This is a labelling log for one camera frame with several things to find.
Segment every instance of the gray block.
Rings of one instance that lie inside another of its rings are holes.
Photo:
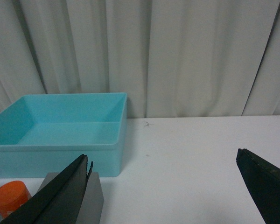
[[[46,186],[57,175],[58,173],[48,173],[38,191]],[[87,182],[86,191],[76,224],[99,224],[103,204],[104,197],[98,173],[92,172]]]

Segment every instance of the curtain fold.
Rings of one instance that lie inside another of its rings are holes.
[[[280,13],[243,115],[280,115]]]
[[[123,91],[130,118],[280,114],[279,2],[1,0],[0,111]]]
[[[240,116],[278,5],[154,1],[147,116]]]
[[[146,116],[150,0],[107,0],[111,92],[128,93],[128,117]]]
[[[44,89],[11,1],[0,1],[0,112]]]

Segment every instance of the white table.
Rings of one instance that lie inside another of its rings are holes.
[[[280,168],[280,116],[129,119],[121,174],[101,178],[101,224],[264,224],[238,148]],[[31,194],[42,182],[22,180]]]

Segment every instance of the orange bottle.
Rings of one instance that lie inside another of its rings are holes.
[[[30,198],[31,195],[22,181],[4,184],[0,187],[0,214],[6,218]]]

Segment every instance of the plastic bin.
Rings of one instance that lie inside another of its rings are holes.
[[[120,173],[126,93],[26,95],[0,113],[0,178],[45,177],[81,154]]]

